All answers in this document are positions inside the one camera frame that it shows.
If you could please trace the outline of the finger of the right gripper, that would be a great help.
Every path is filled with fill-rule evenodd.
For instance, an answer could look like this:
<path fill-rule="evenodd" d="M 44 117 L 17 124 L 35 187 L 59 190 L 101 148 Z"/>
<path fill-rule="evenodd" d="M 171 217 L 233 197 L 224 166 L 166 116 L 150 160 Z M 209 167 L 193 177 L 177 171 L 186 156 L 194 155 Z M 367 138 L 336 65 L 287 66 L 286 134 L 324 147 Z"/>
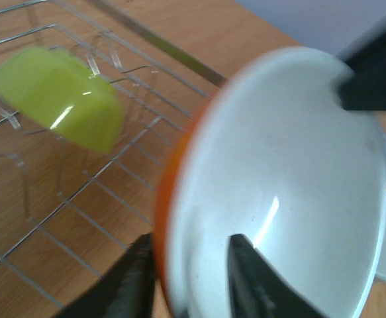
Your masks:
<path fill-rule="evenodd" d="M 386 111 L 386 30 L 367 41 L 345 63 L 354 74 L 338 86 L 347 111 Z"/>

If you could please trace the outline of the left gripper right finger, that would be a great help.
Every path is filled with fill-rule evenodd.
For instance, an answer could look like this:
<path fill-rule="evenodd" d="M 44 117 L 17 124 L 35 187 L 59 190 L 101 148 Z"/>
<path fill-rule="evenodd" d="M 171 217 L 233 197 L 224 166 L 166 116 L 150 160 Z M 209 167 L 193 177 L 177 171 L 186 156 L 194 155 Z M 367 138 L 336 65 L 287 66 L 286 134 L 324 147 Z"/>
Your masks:
<path fill-rule="evenodd" d="M 232 317 L 322 317 L 295 293 L 242 234 L 228 244 L 228 286 Z"/>

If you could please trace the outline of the green bowl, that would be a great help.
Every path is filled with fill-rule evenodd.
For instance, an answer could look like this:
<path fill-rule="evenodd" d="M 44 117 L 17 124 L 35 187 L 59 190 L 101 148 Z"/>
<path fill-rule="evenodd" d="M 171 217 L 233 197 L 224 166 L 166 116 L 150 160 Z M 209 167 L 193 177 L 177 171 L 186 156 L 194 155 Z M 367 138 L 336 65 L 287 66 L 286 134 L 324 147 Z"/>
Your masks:
<path fill-rule="evenodd" d="M 109 153 L 124 112 L 115 88 L 67 50 L 29 47 L 0 65 L 0 99 L 79 146 Z"/>

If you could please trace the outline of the orange bowl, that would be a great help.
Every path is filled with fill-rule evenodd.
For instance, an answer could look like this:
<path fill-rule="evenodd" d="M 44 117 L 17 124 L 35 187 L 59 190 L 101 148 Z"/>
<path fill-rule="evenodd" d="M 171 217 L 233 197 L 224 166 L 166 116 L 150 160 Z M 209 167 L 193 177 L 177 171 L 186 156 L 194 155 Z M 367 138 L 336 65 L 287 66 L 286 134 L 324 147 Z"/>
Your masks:
<path fill-rule="evenodd" d="M 358 317 L 386 223 L 377 119 L 345 111 L 351 75 L 320 50 L 282 48 L 233 77 L 168 158 L 154 243 L 169 311 L 229 317 L 228 239 L 241 233 L 327 317 Z"/>

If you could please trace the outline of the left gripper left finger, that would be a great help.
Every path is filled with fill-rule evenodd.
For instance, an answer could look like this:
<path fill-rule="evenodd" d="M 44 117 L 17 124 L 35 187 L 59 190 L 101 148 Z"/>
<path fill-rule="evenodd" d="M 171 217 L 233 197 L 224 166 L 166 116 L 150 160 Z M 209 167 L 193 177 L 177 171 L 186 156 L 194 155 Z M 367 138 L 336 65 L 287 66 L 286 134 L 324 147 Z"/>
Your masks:
<path fill-rule="evenodd" d="M 151 317 L 155 284 L 152 235 L 141 235 L 96 284 L 56 316 Z"/>

